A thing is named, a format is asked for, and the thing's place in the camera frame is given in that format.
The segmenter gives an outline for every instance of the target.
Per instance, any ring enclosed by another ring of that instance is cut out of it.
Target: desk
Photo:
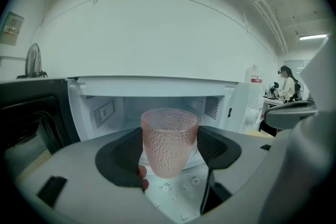
[[[283,100],[282,99],[275,99],[275,100],[272,100],[272,99],[268,99],[267,97],[263,97],[264,99],[264,107],[263,107],[263,112],[261,113],[261,118],[263,119],[264,118],[264,115],[265,115],[265,112],[266,110],[269,108],[269,105],[272,104],[272,105],[281,105],[283,104]]]

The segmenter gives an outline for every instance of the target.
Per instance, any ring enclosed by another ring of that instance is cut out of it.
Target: black hair
[[[294,79],[295,82],[298,82],[298,80],[296,78],[294,78],[293,72],[288,66],[282,66],[278,73],[280,74],[282,71],[286,71],[286,73],[288,74],[289,77]]]

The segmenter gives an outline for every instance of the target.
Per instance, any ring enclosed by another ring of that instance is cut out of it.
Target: white wall
[[[44,17],[46,0],[10,0],[0,18],[0,28],[9,11],[24,17],[16,46],[0,44],[0,80],[25,74],[25,59],[33,37]]]
[[[272,84],[277,44],[265,29],[245,0],[52,0],[35,41],[44,70],[55,77],[244,81],[246,69],[259,65]]]

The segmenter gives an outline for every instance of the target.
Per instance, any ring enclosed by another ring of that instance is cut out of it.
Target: fingertip
[[[147,190],[149,188],[149,182],[147,179],[144,179],[142,181],[142,187],[143,187],[143,190]]]
[[[138,171],[139,171],[139,176],[141,178],[145,178],[146,177],[146,175],[147,175],[147,169],[146,169],[146,167],[144,167],[143,165],[139,165]]]

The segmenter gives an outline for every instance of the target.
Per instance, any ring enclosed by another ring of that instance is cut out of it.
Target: ceiling light
[[[312,38],[324,38],[327,35],[314,35],[314,36],[305,36],[305,37],[300,37],[300,40],[306,40],[306,39],[312,39]]]

